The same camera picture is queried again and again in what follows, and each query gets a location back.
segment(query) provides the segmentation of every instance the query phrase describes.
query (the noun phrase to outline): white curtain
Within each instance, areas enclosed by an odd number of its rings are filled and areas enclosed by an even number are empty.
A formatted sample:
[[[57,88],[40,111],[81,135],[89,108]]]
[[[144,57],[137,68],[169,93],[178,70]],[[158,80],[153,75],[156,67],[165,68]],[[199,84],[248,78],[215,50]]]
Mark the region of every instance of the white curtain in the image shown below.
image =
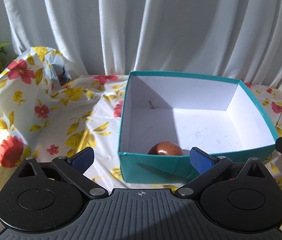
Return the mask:
[[[0,41],[7,33],[18,55],[59,49],[73,77],[167,70],[282,79],[282,0],[0,0]]]

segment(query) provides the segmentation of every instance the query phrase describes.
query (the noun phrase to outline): cardboard box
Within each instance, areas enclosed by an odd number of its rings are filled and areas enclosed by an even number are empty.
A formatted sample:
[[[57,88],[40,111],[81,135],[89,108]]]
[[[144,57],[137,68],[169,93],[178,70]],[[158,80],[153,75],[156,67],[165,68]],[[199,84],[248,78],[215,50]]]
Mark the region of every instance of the cardboard box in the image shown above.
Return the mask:
[[[264,160],[278,134],[242,81],[200,74],[135,71],[126,87],[118,154],[129,183],[186,183],[198,173],[192,147],[233,162]],[[169,141],[184,156],[148,155]]]

